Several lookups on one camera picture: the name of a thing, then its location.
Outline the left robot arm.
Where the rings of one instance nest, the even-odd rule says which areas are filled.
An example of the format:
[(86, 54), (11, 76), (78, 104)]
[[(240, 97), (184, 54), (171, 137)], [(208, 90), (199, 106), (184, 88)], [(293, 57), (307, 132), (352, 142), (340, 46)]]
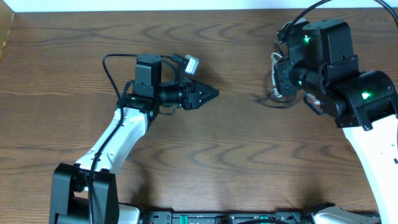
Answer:
[(195, 110), (219, 91), (193, 80), (191, 55), (140, 54), (135, 77), (117, 91), (114, 116), (93, 147), (74, 164), (61, 163), (52, 177), (50, 223), (147, 223), (144, 212), (119, 202), (116, 176), (160, 107)]

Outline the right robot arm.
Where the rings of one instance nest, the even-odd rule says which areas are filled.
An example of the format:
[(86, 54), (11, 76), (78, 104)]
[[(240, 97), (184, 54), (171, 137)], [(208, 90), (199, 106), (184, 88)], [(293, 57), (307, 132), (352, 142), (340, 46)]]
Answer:
[(287, 54), (273, 66), (277, 96), (304, 91), (314, 112), (331, 116), (352, 145), (381, 223), (397, 222), (397, 91), (387, 74), (362, 72), (351, 29), (339, 19), (297, 19), (278, 31)]

